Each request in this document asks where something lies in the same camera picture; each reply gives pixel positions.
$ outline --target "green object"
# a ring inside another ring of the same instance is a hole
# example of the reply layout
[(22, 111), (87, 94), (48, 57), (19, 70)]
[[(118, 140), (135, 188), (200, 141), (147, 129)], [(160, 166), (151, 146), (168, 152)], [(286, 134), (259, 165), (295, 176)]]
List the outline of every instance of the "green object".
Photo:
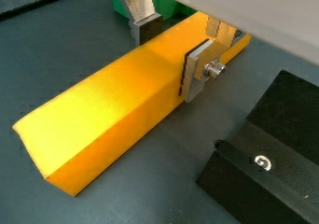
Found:
[[(124, 15), (126, 18), (127, 12), (122, 4), (122, 0), (112, 0), (115, 11)], [(155, 10), (163, 16), (163, 19), (167, 20), (172, 18), (176, 14), (182, 13), (187, 16), (191, 16), (196, 13), (196, 11), (183, 5), (182, 3), (176, 2), (175, 0), (154, 0)]]

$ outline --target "yellow foam block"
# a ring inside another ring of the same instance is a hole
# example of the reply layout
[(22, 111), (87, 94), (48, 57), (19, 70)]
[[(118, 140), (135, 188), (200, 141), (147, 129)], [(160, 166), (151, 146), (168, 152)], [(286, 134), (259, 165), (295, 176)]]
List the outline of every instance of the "yellow foam block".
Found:
[[(44, 179), (75, 196), (182, 103), (183, 58), (206, 38), (195, 14), (13, 125)], [(247, 35), (227, 51), (248, 45)]]

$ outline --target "screw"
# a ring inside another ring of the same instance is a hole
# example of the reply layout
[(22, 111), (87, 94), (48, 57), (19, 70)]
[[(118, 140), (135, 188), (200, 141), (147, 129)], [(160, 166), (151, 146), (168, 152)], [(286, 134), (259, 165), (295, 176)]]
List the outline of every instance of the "screw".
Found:
[(271, 168), (272, 168), (272, 163), (270, 161), (270, 159), (263, 156), (263, 155), (258, 155), (255, 158), (254, 158), (254, 162), (262, 166), (264, 168), (264, 170), (270, 171)]
[(204, 76), (211, 77), (215, 80), (222, 78), (226, 72), (226, 65), (219, 62), (219, 60), (211, 61), (208, 64), (204, 66)]

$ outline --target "table surface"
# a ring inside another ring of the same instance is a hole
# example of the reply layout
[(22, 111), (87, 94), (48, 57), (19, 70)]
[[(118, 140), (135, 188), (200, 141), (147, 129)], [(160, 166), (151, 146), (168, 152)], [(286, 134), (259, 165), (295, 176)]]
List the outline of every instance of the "table surface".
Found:
[(282, 69), (319, 84), (319, 68), (254, 39), (191, 104), (76, 198), (48, 184), (11, 129), (34, 108), (135, 46), (111, 0), (60, 0), (0, 22), (0, 222), (238, 223), (196, 185), (214, 140), (232, 140)]

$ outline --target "metal bracket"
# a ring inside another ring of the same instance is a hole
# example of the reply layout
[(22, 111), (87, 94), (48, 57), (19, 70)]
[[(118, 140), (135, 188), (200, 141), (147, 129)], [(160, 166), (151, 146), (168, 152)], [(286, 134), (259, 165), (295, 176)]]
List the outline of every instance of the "metal bracket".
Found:
[(188, 103), (204, 89), (210, 78), (218, 80), (226, 66), (219, 57), (232, 46), (236, 29), (227, 23), (210, 17), (206, 33), (212, 37), (199, 44), (187, 54), (184, 59), (182, 88), (179, 95)]
[(136, 46), (151, 40), (163, 31), (163, 17), (156, 12), (152, 0), (122, 0), (130, 17), (131, 34)]

